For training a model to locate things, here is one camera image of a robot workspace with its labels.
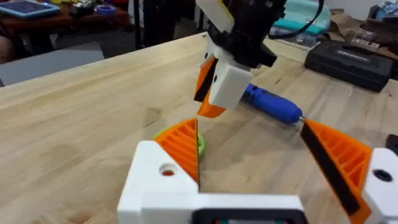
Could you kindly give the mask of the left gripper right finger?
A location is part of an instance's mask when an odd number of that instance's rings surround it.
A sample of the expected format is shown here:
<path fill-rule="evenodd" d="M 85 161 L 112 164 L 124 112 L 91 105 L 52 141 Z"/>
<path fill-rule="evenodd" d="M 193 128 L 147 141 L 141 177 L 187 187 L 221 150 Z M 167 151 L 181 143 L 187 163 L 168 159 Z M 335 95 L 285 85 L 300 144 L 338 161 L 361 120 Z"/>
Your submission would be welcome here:
<path fill-rule="evenodd" d="M 371 148 L 305 119 L 300 137 L 351 223 L 397 223 L 397 135 Z"/>

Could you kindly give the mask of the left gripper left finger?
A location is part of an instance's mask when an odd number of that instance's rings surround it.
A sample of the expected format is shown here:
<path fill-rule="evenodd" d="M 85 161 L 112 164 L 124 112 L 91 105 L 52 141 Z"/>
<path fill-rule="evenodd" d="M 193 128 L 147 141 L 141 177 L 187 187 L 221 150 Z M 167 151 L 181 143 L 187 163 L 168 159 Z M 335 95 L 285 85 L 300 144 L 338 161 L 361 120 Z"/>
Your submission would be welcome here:
<path fill-rule="evenodd" d="M 199 137 L 196 118 L 170 126 L 140 141 L 117 206 L 119 223 L 143 223 L 145 194 L 197 193 Z"/>

